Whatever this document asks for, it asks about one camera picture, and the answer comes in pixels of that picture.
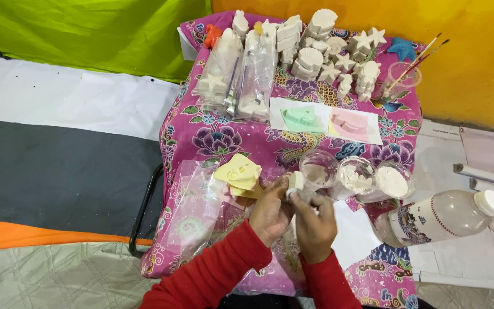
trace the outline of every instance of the black metal chair leg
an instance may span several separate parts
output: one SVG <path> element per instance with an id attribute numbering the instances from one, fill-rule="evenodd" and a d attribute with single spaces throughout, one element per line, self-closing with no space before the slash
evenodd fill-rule
<path id="1" fill-rule="evenodd" d="M 141 223 L 144 218 L 144 214 L 146 213 L 146 208 L 148 207 L 148 203 L 154 194 L 155 186 L 158 184 L 158 180 L 161 176 L 163 176 L 163 163 L 158 165 L 152 173 L 152 178 L 150 178 L 146 193 L 144 194 L 144 200 L 142 200 L 141 209 L 138 211 L 137 220 L 134 222 L 133 230 L 131 231 L 131 238 L 129 238 L 129 252 L 134 257 L 141 258 L 142 254 L 144 254 L 143 251 L 137 250 L 137 236 L 138 232 L 141 230 Z"/>

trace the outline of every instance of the paintbrush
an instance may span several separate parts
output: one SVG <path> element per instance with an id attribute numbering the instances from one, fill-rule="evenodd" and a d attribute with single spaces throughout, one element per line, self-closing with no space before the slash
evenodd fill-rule
<path id="1" fill-rule="evenodd" d="M 390 94 L 390 90 L 392 90 L 392 88 L 394 88 L 394 86 L 405 76 L 405 74 L 407 74 L 407 71 L 413 67 L 413 65 L 422 57 L 422 55 L 430 48 L 430 46 L 432 46 L 432 44 L 434 44 L 434 42 L 437 40 L 438 37 L 440 37 L 441 35 L 441 32 L 438 33 L 436 35 L 436 37 L 430 42 L 430 44 L 428 44 L 426 46 L 426 48 L 421 52 L 419 53 L 419 55 L 415 58 L 415 60 L 413 60 L 413 62 L 409 65 L 409 67 L 407 67 L 407 69 L 400 75 L 400 77 L 398 79 L 396 79 L 383 93 L 383 95 L 385 97 L 387 97 L 389 94 Z"/>
<path id="2" fill-rule="evenodd" d="M 431 54 L 433 54 L 434 52 L 436 52 L 438 49 L 440 49 L 440 47 L 443 46 L 443 44 L 449 42 L 449 39 L 446 39 L 442 44 L 440 44 L 440 46 L 434 48 L 433 51 L 431 51 L 429 54 L 427 54 L 426 56 L 422 57 L 417 63 L 415 63 L 411 68 L 409 68 L 407 70 L 407 72 L 405 73 L 405 75 L 409 74 L 409 72 L 411 72 L 415 67 L 418 67 L 422 61 L 424 61 L 426 58 L 428 58 Z"/>

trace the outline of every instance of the hand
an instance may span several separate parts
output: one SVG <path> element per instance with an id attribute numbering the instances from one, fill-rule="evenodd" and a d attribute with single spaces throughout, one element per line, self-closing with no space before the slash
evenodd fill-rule
<path id="1" fill-rule="evenodd" d="M 276 179 L 264 190 L 249 218 L 252 230 L 267 247 L 285 233 L 291 222 L 294 213 L 291 205 L 282 205 L 288 188 L 289 178 L 284 175 Z"/>
<path id="2" fill-rule="evenodd" d="M 318 264 L 325 261 L 333 253 L 331 244 L 336 237 L 333 201 L 326 196 L 312 196 L 311 204 L 319 210 L 319 214 L 315 214 L 312 207 L 298 194 L 291 193 L 289 197 L 296 213 L 298 247 L 306 263 Z"/>

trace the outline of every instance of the red long-sleeve shirt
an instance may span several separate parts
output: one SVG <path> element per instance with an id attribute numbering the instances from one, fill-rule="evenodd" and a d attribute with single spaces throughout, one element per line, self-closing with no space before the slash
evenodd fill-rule
<path id="1" fill-rule="evenodd" d="M 324 262 L 307 264 L 302 255 L 306 284 L 318 309 L 360 309 L 339 262 L 331 254 Z M 221 242 L 203 250 L 172 276 L 144 294 L 139 309 L 216 308 L 251 268 L 260 270 L 272 260 L 246 219 Z"/>

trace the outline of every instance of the blue painted starfish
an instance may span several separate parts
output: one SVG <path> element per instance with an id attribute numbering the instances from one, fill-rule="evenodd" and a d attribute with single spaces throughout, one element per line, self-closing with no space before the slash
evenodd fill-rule
<path id="1" fill-rule="evenodd" d="M 392 46 L 388 47 L 387 52 L 396 53 L 398 61 L 403 61 L 405 58 L 414 61 L 417 56 L 411 41 L 399 37 L 392 39 Z"/>

